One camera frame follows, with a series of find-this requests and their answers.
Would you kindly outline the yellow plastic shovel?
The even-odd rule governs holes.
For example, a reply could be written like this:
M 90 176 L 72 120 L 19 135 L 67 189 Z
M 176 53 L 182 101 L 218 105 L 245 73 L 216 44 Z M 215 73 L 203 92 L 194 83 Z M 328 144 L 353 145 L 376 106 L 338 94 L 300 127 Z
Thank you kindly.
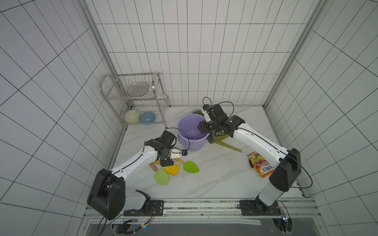
M 164 167 L 164 171 L 171 176 L 176 176 L 178 174 L 179 170 L 180 170 L 180 167 L 176 164 L 174 164 L 172 166 Z

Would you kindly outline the purple plastic bucket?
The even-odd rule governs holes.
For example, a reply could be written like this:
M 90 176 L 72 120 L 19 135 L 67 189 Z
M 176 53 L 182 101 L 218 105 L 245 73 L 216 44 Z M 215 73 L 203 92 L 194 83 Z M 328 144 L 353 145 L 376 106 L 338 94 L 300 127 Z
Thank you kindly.
M 188 151 L 198 151 L 205 146 L 209 134 L 202 134 L 198 129 L 199 123 L 205 121 L 205 117 L 197 114 L 189 114 L 182 117 L 177 123 L 178 141 Z M 203 135 L 202 139 L 193 138 Z

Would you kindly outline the light green shovel wooden handle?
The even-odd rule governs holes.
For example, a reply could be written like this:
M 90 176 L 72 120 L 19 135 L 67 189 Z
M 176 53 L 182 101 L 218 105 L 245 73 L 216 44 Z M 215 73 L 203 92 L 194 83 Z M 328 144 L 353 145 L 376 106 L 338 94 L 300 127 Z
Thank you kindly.
M 156 183 L 163 186 L 168 185 L 169 177 L 165 170 L 158 169 L 154 163 L 150 163 L 149 166 L 155 171 L 153 178 L 156 181 Z

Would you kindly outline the green shovel yellow handle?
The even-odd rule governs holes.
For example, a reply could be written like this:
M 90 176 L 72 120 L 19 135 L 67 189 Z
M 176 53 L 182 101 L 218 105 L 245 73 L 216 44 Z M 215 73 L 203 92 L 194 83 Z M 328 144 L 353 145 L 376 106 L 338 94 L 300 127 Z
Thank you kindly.
M 192 174 L 199 173 L 199 168 L 194 162 L 192 161 L 184 162 L 180 158 L 175 158 L 174 160 L 183 165 L 185 172 L 192 173 Z

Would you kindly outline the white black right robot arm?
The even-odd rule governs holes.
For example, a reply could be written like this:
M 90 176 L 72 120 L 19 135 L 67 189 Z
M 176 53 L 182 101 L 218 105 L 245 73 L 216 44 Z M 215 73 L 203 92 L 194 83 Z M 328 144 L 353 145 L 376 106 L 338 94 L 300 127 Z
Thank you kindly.
M 265 214 L 277 200 L 288 192 L 301 174 L 301 156 L 296 149 L 288 150 L 253 130 L 237 115 L 228 116 L 219 104 L 205 104 L 201 108 L 205 117 L 198 125 L 202 134 L 220 132 L 241 141 L 262 155 L 274 168 L 268 184 L 255 198 L 253 210 Z

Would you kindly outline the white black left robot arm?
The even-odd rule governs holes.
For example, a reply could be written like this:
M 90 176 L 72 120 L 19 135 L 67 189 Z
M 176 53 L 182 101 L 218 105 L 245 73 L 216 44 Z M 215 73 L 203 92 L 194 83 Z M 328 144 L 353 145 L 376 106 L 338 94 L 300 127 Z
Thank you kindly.
M 151 197 L 141 190 L 127 190 L 127 185 L 144 167 L 159 160 L 173 164 L 172 148 L 177 138 L 165 130 L 155 139 L 144 142 L 142 149 L 125 163 L 111 170 L 100 170 L 94 179 L 87 205 L 106 220 L 115 219 L 120 213 L 147 215 Z

